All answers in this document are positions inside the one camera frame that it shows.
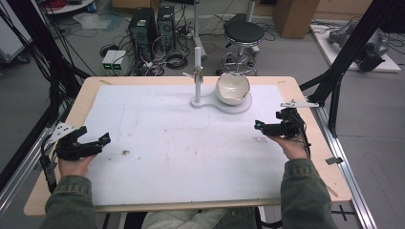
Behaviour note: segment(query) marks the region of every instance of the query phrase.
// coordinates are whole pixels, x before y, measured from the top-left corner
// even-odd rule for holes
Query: person's right hand
[[[268,138],[277,142],[283,148],[283,152],[288,159],[308,159],[301,135],[293,138],[282,138],[281,136],[269,136]]]

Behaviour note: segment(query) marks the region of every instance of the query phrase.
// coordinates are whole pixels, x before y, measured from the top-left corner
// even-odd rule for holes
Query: white device
[[[102,66],[106,75],[125,75],[128,65],[126,51],[107,51]]]

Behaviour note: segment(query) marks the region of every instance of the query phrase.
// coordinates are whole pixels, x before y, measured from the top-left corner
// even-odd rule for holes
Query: computer tower
[[[134,49],[142,54],[146,61],[155,58],[154,53],[158,50],[158,29],[155,14],[152,8],[137,8],[128,26]]]
[[[158,31],[161,35],[160,49],[170,51],[176,49],[175,35],[175,9],[174,7],[162,6],[158,11]]]

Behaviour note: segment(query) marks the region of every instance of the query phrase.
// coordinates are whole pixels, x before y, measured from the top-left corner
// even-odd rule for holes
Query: black metal frame
[[[373,0],[330,68],[318,77],[300,85],[301,91],[304,91],[319,84],[315,93],[310,95],[308,100],[318,103],[320,106],[325,106],[325,100],[331,93],[328,127],[335,138],[337,138],[336,118],[343,76],[378,26],[392,11],[395,1],[397,0]]]
[[[21,162],[28,154],[30,148],[38,139],[44,128],[47,125],[55,123],[59,118],[59,107],[63,102],[64,97],[61,95],[58,89],[60,87],[63,87],[66,92],[65,96],[71,99],[75,99],[81,88],[81,85],[79,84],[75,76],[77,75],[82,79],[90,76],[88,73],[83,72],[81,69],[73,65],[73,63],[65,59],[62,52],[54,42],[53,36],[46,27],[41,16],[36,11],[36,8],[34,7],[31,0],[7,0],[7,2],[12,11],[20,20],[21,24],[26,29],[27,33],[32,38],[33,44],[38,48],[38,50],[42,53],[47,61],[47,64],[49,66],[49,72],[47,73],[49,75],[49,78],[47,79],[51,83],[51,105],[38,120],[37,124],[29,133],[17,152],[13,155],[6,168],[1,172],[0,192],[3,191],[10,178],[18,169]],[[5,19],[4,16],[6,16],[6,14],[1,9],[0,14],[1,17]],[[35,52],[33,50],[33,46],[28,45],[24,38],[18,35],[19,31],[16,31],[14,28],[11,28],[11,30],[15,32],[21,43],[26,46],[25,48],[32,55],[34,55]],[[44,70],[41,69],[38,61],[37,64],[42,73],[44,73]]]

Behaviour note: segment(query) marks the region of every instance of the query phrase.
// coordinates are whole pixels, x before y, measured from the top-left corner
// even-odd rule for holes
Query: person's left hand
[[[65,176],[84,177],[87,173],[87,168],[88,168],[90,162],[95,157],[96,157],[96,155],[87,156],[81,160],[64,160],[64,159],[60,158],[58,160],[60,176],[61,177],[65,177]]]

